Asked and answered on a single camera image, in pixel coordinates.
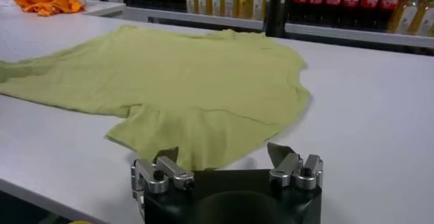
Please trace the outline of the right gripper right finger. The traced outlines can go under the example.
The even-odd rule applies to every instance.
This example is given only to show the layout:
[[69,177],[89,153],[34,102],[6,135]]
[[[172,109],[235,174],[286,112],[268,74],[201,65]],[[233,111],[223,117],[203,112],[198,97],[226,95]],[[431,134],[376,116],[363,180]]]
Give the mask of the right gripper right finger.
[[278,188],[294,185],[301,190],[314,190],[323,187],[323,160],[310,154],[306,161],[288,146],[267,144],[268,155],[274,169],[270,170],[270,181]]

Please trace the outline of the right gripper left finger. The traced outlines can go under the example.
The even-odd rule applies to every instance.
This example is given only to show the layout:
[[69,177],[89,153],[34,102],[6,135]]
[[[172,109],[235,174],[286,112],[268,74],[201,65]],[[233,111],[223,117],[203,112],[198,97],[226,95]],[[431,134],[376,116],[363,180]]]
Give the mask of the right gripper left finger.
[[192,190],[195,186],[194,173],[176,164],[178,148],[164,149],[157,152],[151,162],[136,159],[131,163],[132,197],[137,201],[140,216],[145,218],[145,193],[162,195],[167,193],[170,182],[176,189]]

